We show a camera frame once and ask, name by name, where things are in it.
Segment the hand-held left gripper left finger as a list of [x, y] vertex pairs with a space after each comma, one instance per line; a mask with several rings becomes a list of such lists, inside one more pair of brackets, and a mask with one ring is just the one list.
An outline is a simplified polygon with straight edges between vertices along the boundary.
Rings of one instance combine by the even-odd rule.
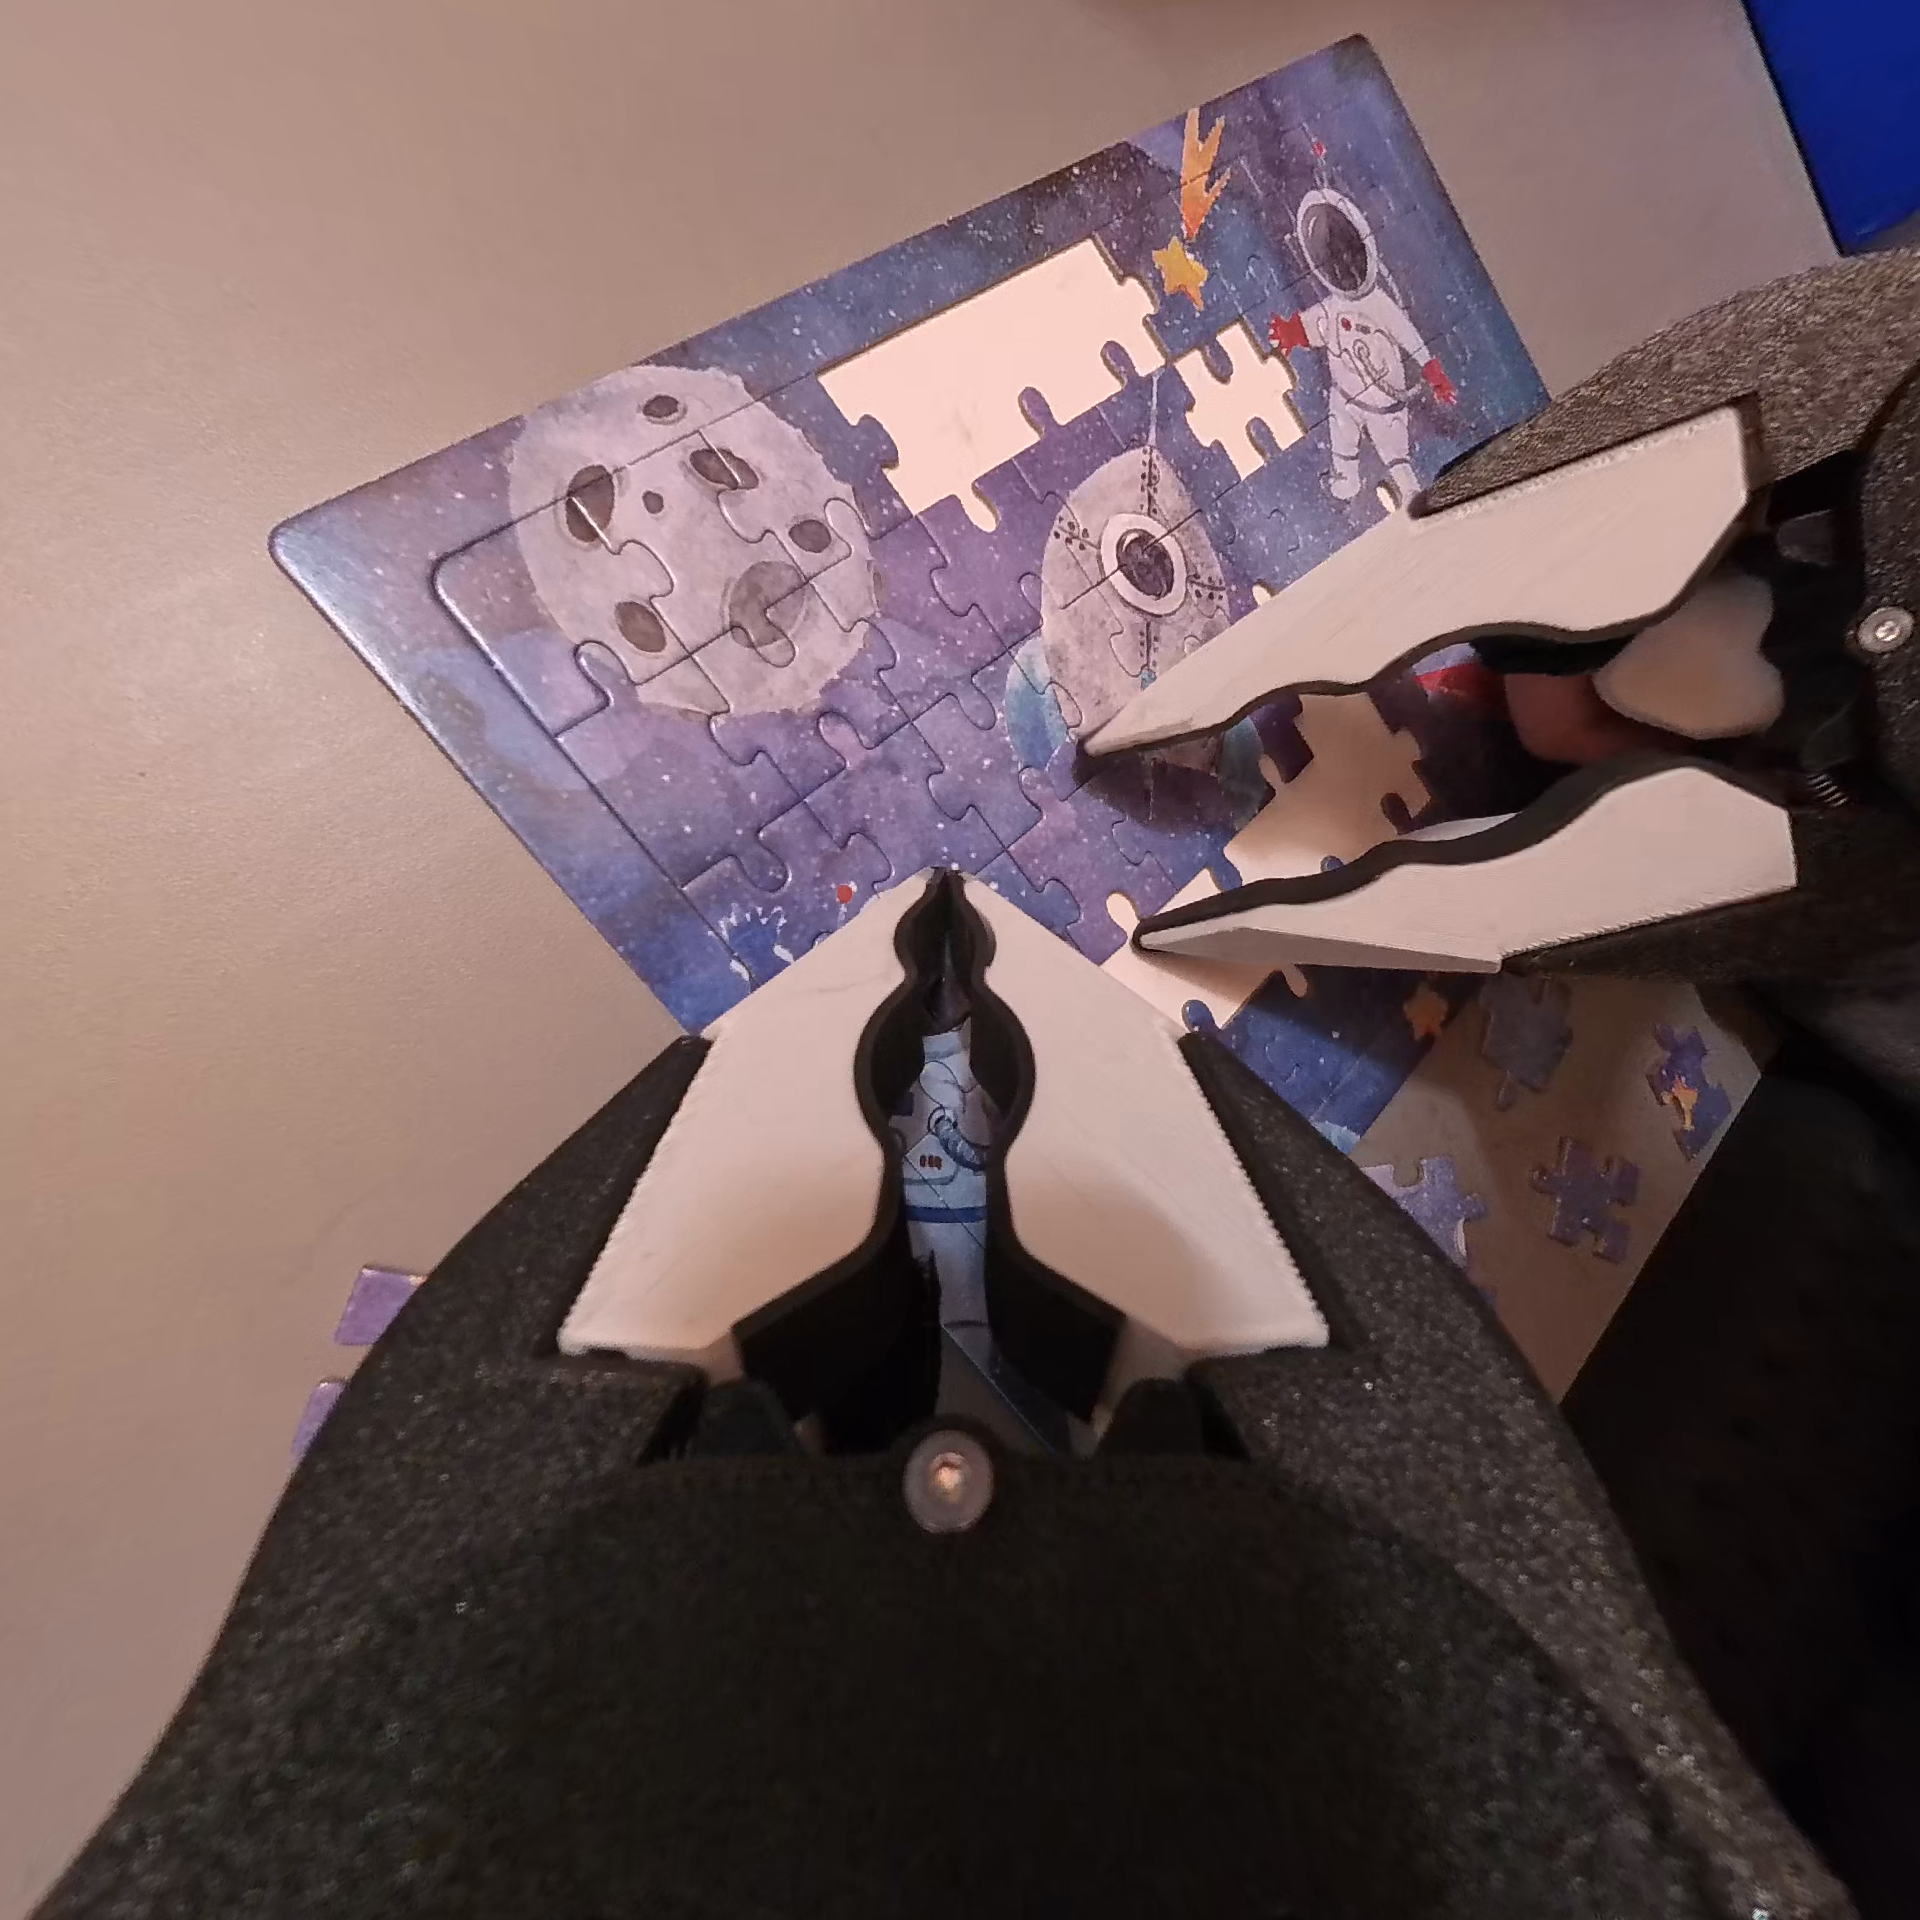
[[933, 1413], [939, 1290], [891, 1115], [945, 968], [949, 875], [880, 895], [704, 1031], [704, 1055], [561, 1328], [566, 1354], [769, 1386], [834, 1448]]

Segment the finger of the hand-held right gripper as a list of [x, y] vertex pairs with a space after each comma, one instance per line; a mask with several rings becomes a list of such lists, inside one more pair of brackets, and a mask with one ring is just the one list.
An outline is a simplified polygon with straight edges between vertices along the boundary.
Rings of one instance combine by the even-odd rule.
[[1497, 818], [1146, 919], [1137, 948], [1250, 967], [1501, 968], [1797, 884], [1792, 818], [1703, 759], [1615, 759]]
[[1091, 754], [1217, 733], [1289, 687], [1360, 687], [1449, 640], [1598, 640], [1665, 618], [1715, 567], [1754, 491], [1739, 405], [1503, 486], [1401, 512], [1086, 736]]

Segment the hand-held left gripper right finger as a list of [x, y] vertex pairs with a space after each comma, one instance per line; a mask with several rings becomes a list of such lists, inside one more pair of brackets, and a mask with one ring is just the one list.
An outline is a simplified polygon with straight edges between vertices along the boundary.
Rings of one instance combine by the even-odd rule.
[[1217, 1355], [1323, 1349], [1312, 1301], [1185, 1034], [975, 878], [949, 875], [971, 1059], [999, 1111], [987, 1315], [1074, 1420]]

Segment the blue jigsaw piece orange corner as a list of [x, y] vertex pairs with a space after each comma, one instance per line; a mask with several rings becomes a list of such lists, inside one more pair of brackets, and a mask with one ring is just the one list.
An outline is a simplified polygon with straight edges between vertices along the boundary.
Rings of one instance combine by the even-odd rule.
[[365, 1263], [350, 1284], [331, 1342], [350, 1351], [376, 1347], [423, 1282], [426, 1275], [413, 1271]]

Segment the space jigsaw puzzle board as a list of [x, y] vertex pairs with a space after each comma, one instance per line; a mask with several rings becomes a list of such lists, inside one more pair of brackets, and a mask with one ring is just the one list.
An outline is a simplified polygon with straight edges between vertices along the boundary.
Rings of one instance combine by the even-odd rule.
[[277, 563], [683, 1027], [983, 878], [1355, 1149], [1466, 979], [1134, 926], [1526, 784], [1449, 647], [1086, 736], [1546, 389], [1351, 37], [287, 522]]

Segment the beige desk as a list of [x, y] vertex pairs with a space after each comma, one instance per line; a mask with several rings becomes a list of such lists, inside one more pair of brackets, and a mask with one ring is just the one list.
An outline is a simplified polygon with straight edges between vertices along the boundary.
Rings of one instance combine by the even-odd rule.
[[1739, 4], [5, 6], [5, 1915], [670, 1031], [275, 523], [1355, 32], [1557, 391], [1831, 254]]

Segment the person's right hand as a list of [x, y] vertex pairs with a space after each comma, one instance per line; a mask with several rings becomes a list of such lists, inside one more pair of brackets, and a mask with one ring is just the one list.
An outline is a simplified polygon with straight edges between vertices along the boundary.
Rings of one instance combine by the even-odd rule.
[[1503, 691], [1523, 759], [1507, 784], [1519, 804], [1544, 795], [1566, 770], [1663, 743], [1611, 709], [1591, 674], [1507, 674]]

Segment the blue jigsaw piece orange mark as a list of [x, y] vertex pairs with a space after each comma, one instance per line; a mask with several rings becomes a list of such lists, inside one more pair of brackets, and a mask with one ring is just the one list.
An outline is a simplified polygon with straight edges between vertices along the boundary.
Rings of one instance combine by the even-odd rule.
[[1711, 1050], [1697, 1027], [1661, 1022], [1651, 1029], [1661, 1050], [1647, 1082], [1672, 1115], [1672, 1136], [1688, 1162], [1711, 1152], [1737, 1103], [1711, 1079]]

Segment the blue plastic bin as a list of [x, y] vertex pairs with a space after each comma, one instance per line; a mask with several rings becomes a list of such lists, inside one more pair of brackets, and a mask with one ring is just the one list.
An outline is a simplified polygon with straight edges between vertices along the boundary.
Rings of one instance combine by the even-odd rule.
[[1842, 254], [1918, 237], [1918, 2], [1747, 2]]

